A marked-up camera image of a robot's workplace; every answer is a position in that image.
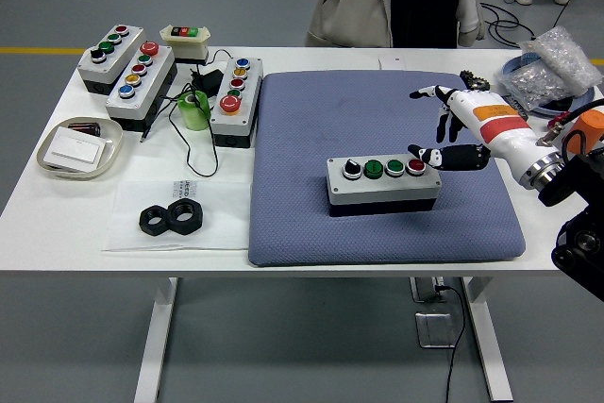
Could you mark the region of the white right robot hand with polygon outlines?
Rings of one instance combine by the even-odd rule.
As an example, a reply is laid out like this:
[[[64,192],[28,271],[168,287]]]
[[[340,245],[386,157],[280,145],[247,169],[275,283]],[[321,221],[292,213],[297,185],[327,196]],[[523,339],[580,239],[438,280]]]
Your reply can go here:
[[[436,97],[439,110],[437,142],[452,144],[426,148],[416,144],[408,151],[430,167],[442,171],[476,171],[491,157],[507,162],[512,176],[526,189],[542,190],[562,168],[562,157],[551,145],[539,145],[536,133],[517,111],[497,93],[457,90],[440,85],[412,92],[410,97]],[[478,144],[455,142],[459,131],[468,128]]]

